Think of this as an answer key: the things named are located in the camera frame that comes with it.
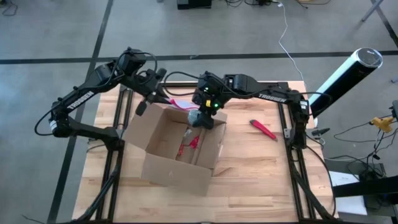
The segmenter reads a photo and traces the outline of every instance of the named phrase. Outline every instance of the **cardboard box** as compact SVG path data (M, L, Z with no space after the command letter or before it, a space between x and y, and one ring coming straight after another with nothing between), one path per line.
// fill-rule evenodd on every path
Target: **cardboard box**
M206 195L222 147L227 115L218 112L211 130L191 127L187 117L187 111L149 105L142 116L133 117L123 139L146 151L142 179ZM197 136L197 148L193 149L189 144ZM181 145L183 153L179 156Z

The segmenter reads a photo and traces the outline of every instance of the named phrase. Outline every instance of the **concrete floor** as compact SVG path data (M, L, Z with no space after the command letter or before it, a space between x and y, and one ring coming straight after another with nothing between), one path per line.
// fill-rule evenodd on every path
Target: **concrete floor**
M375 12L362 23L371 7L368 0L331 0L304 9L295 1L282 1L289 29L283 43L289 52L352 52L360 47L398 50ZM45 222L55 192L67 139L36 136L36 121L58 96L66 95L85 78L89 63L26 64L9 59L90 58L95 50L107 0L14 0L14 17L0 16L0 222L31 223L21 214ZM384 1L382 12L398 30L398 2ZM99 57L116 57L127 46L156 55L283 53L278 39L284 30L283 11L275 4L227 7L214 0L213 9L178 11L175 0L114 0ZM296 58L307 83L315 91L346 57ZM397 99L397 55L384 56L383 66L319 116L325 135L325 157L365 156L372 143L350 144L333 134L390 114ZM199 74L205 70L223 75L245 73L258 80L301 80L288 58L161 61L168 71ZM186 80L176 76L174 80ZM83 122L92 124L98 97L87 103ZM47 122L40 126L48 132ZM346 139L374 139L376 128L352 131ZM389 176L398 174L398 144L380 152ZM85 161L86 139L76 143L58 222L72 215ZM375 217L341 214L349 221L370 222ZM390 223L377 218L377 223Z

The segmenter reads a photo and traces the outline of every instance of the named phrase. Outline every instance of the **black metal frame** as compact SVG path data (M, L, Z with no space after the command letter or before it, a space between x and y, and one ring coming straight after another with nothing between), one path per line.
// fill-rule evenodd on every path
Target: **black metal frame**
M180 87L180 88L196 87L196 85L197 85L196 82L170 82L170 83L167 83L168 87ZM123 103L123 96L126 91L129 92L129 95L127 98L127 106L126 106L123 126L124 126L124 128L126 128L128 126L129 116L131 113L131 103L132 103L133 92L132 92L132 90L127 90L124 86L122 86L119 91L118 103L116 105L116 112L115 112L115 117L114 117L114 121L113 121L114 128L117 128L117 126L119 125L121 107L122 107L122 103ZM281 123L282 130L283 130L283 129L287 128L283 105L279 103L278 109L279 109L280 123ZM305 195L307 205L308 205L309 218L304 217L302 203L301 203L301 199L300 199L301 195L299 192L299 185L302 186L303 184L305 184L305 185L309 186L309 183L308 183L307 170L305 168L305 161L303 159L303 153L302 153L302 150L297 151L298 163L299 163L300 173L301 173L301 175L300 175L300 174L298 174L298 171L293 162L292 148L288 147L287 138L285 138L285 137L284 137L284 142L285 142L285 149L286 149L287 159L288 159L288 164L289 164L290 178L292 181L292 190L294 193L296 212L297 212L297 217L298 217L298 222L296 222L296 223L306 223L306 224L310 224L310 223L344 224L345 223L345 224L350 224L351 222L342 222L339 220L316 219L315 209L314 209L313 203L311 202L311 201L314 202L314 200L313 200L314 195L309 195L311 197L309 197L308 195ZM112 157L113 157L113 151L109 150L108 155L106 157L106 164L104 167L102 187L104 187L106 185L108 186L107 182L109 182L109 173L111 170ZM119 166L120 168L121 168L122 159L123 159L123 150L119 151L118 159L117 159L117 164L120 165ZM115 206L116 206L116 197L117 197L117 193L118 193L118 184L119 184L119 178L120 178L120 170L118 170L116 176L114 176L112 178L113 179L111 181L113 183L113 189L112 189L111 200L110 200L110 204L109 204L108 217L106 219L102 218L103 207L104 207L103 200L104 200L104 196L106 195L109 187L104 192L101 191L100 197L102 199L99 201L98 206L96 208L97 212L96 212L96 217L94 220L88 220L89 218L91 218L91 216L92 216L92 214L91 214L90 217L86 217L84 220L72 220L68 223L76 223L76 224L78 224L78 223L79 224L113 223L114 211L115 211Z

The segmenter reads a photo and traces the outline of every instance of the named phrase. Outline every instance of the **metal bracket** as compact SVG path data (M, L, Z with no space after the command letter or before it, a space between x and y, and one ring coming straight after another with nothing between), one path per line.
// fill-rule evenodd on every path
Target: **metal bracket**
M292 130L291 128L284 128L284 135L285 135L285 138L286 138L286 139L290 138L290 131L291 131L291 130ZM310 138L319 140L319 139L321 138L321 135L320 135L320 134L317 134L317 135L313 135L313 134L312 134L312 132L313 132L313 131L316 131L316 130L318 130L318 128L310 128L310 129L306 129L305 132L307 133L307 135L308 135Z

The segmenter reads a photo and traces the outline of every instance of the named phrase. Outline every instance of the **table leg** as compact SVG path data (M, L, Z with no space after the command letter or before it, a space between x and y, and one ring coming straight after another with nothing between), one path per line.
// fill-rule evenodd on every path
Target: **table leg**
M383 0L377 0L372 7L369 9L369 11L365 14L364 17L362 17L362 22L364 22L366 19L369 18L369 16L376 10L377 7L380 6L380 4L383 2Z

